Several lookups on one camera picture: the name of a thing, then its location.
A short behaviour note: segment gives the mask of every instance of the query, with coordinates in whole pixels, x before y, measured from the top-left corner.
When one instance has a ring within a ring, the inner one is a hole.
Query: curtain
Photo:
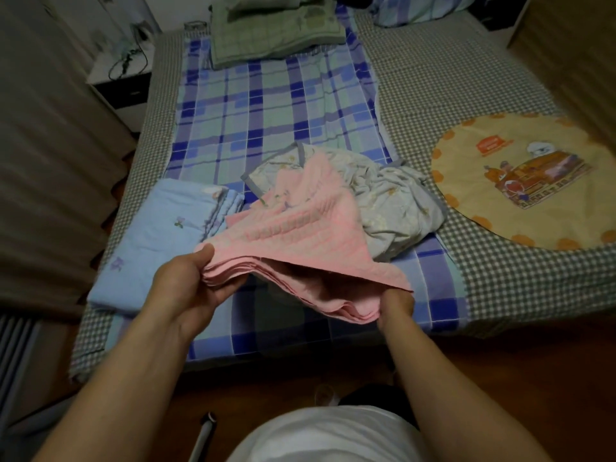
[[[0,305],[79,316],[135,148],[38,0],[0,0]]]

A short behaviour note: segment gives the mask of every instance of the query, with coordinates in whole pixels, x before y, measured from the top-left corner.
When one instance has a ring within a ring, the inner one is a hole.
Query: white shirt
[[[373,406],[302,408],[258,427],[227,462],[432,460],[419,431]]]

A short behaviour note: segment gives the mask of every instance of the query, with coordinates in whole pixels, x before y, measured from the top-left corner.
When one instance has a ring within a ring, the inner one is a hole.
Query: pink quilted fabric
[[[400,269],[370,257],[355,198],[325,154],[303,172],[280,170],[262,200],[196,247],[216,250],[203,270],[207,285],[252,272],[327,316],[359,324],[378,318],[388,287],[411,291]]]

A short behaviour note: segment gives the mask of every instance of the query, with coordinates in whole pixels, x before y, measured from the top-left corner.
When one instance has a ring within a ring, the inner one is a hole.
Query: pillowcase
[[[210,57],[213,69],[263,58],[284,58],[323,44],[344,44],[346,33],[333,0],[295,10],[232,16],[223,2],[212,5]]]
[[[465,10],[475,0],[374,0],[370,6],[374,23],[391,28],[410,22],[442,18],[454,11]]]
[[[290,10],[315,0],[224,0],[230,13],[251,10]]]

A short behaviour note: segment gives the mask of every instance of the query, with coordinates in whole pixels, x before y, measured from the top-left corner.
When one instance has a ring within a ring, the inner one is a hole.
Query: forearm
[[[35,461],[143,460],[187,353],[168,329],[137,318]]]
[[[422,435],[442,461],[549,461],[534,437],[460,372],[408,315],[383,328]]]

